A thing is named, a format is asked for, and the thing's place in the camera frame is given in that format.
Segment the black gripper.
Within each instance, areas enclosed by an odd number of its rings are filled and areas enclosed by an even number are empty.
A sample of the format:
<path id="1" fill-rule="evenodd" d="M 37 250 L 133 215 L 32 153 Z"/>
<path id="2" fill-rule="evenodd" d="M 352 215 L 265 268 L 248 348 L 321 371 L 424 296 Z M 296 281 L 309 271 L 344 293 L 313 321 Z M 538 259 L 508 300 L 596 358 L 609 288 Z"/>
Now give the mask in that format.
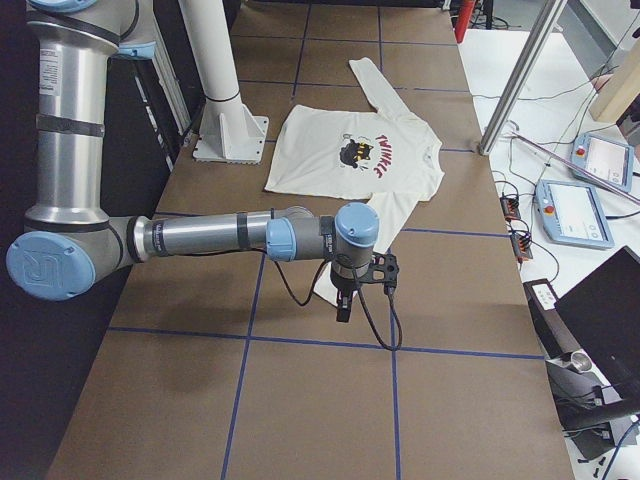
<path id="1" fill-rule="evenodd" d="M 330 279 L 337 289 L 336 299 L 336 321 L 348 323 L 351 316 L 352 299 L 357 290 L 358 282 L 357 268 L 345 266 L 341 263 L 332 263 Z"/>

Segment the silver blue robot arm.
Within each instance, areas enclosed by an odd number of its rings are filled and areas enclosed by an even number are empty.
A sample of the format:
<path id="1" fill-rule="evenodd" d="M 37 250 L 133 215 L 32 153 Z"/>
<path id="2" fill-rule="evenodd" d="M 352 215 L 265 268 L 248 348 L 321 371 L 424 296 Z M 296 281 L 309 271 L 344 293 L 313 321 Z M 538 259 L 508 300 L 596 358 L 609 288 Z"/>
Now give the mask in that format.
<path id="1" fill-rule="evenodd" d="M 37 200 L 7 249 L 13 282 L 64 301 L 126 266 L 153 257 L 244 251 L 273 262 L 319 260 L 337 290 L 337 318 L 376 282 L 379 219 L 366 204 L 315 216 L 302 207 L 176 217 L 112 217 L 100 206 L 107 64 L 155 52 L 149 1 L 31 1 L 26 20 L 39 41 Z"/>

